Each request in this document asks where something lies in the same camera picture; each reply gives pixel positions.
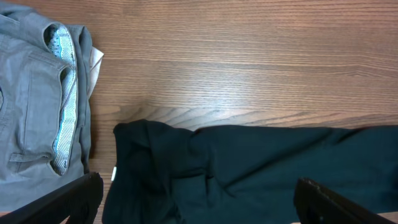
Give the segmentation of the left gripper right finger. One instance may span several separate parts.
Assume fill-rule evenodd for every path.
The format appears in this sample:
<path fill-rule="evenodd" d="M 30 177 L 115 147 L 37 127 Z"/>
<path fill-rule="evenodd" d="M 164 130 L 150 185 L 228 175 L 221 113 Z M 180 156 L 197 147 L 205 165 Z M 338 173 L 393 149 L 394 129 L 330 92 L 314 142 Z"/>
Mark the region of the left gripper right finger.
<path fill-rule="evenodd" d="M 297 181 L 294 206 L 301 224 L 394 224 L 309 178 Z"/>

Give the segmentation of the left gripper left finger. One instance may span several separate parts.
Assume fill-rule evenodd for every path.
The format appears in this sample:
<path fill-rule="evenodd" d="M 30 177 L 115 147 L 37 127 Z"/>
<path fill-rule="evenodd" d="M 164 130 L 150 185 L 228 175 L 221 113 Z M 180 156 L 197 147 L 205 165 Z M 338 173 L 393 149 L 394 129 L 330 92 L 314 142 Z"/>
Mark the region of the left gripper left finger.
<path fill-rule="evenodd" d="M 7 224 L 92 224 L 103 199 L 103 179 L 97 172 L 84 176 L 1 217 Z"/>

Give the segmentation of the black t-shirt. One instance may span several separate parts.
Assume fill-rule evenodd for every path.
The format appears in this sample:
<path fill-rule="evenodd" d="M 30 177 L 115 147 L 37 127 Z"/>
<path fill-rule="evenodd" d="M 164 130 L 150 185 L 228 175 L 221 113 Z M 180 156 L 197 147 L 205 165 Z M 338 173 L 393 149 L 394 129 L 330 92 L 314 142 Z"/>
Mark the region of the black t-shirt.
<path fill-rule="evenodd" d="M 308 177 L 375 213 L 397 210 L 397 127 L 114 128 L 103 223 L 293 223 Z"/>

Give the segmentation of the folded grey trousers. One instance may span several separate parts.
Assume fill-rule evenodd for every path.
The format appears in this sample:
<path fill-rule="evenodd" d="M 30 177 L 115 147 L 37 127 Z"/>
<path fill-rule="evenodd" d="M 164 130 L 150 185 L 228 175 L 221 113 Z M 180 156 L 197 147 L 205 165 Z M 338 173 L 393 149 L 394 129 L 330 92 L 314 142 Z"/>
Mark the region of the folded grey trousers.
<path fill-rule="evenodd" d="M 1 3 L 1 211 L 89 171 L 90 32 Z"/>

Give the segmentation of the white cloth under trousers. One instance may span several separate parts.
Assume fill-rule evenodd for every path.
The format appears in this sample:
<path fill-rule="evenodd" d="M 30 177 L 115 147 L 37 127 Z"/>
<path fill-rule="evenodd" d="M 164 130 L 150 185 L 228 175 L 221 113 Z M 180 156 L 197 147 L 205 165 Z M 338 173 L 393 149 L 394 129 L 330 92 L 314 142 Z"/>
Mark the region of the white cloth under trousers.
<path fill-rule="evenodd" d="M 87 91 L 87 95 L 89 98 L 91 97 L 93 90 L 95 89 L 96 82 L 98 80 L 99 73 L 100 73 L 100 67 L 101 67 L 101 63 L 103 60 L 103 56 L 104 56 L 104 53 L 102 53 L 100 50 L 98 50 L 95 47 L 91 48 L 90 60 L 89 60 L 90 82 L 89 82 L 89 87 L 88 87 L 88 91 Z"/>

